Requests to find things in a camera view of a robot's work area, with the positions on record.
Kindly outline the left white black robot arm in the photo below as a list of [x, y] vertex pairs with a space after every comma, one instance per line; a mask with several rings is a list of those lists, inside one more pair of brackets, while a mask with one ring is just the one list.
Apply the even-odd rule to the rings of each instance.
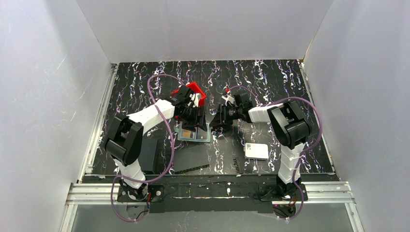
[[103, 148], [119, 167], [127, 187], [139, 195], [148, 183], [138, 161], [144, 134], [171, 118], [185, 130], [206, 131], [205, 100], [205, 93], [191, 83], [139, 112], [113, 118]]

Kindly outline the red plastic bin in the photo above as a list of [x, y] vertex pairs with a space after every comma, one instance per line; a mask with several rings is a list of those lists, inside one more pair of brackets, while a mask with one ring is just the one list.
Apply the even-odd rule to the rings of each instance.
[[171, 97], [178, 99], [180, 102], [183, 102], [188, 105], [188, 103], [190, 102], [191, 96], [194, 93], [200, 93], [201, 96], [199, 99], [198, 107], [203, 107], [205, 105], [206, 95], [200, 89], [200, 87], [197, 85], [196, 82], [192, 82], [187, 85], [182, 85], [178, 89], [171, 92]]

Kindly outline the mint green card holder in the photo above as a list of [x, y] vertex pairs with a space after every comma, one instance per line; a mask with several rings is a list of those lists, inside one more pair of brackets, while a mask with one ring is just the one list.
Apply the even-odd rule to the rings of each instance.
[[175, 132], [177, 133], [177, 139], [179, 141], [187, 142], [199, 142], [199, 143], [210, 143], [211, 140], [211, 127], [209, 123], [207, 125], [207, 130], [202, 130], [200, 128], [195, 128], [194, 131], [186, 130], [182, 128], [182, 124], [174, 126]]

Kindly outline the orange card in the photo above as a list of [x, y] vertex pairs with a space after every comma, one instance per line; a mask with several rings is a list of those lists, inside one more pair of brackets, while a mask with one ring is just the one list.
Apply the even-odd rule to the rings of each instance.
[[195, 138], [195, 132], [194, 132], [194, 131], [190, 131], [190, 130], [182, 129], [182, 130], [180, 131], [180, 137], [181, 137], [182, 139], [192, 139], [192, 138]]

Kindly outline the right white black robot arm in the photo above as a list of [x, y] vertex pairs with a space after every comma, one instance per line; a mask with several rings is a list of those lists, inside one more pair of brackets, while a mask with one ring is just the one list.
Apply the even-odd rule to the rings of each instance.
[[300, 189], [300, 157], [312, 134], [312, 127], [297, 102], [309, 106], [312, 103], [300, 97], [288, 97], [273, 104], [254, 106], [247, 93], [226, 93], [222, 99], [210, 127], [227, 127], [238, 119], [251, 124], [270, 123], [281, 148], [277, 183], [270, 193], [277, 197], [292, 196]]

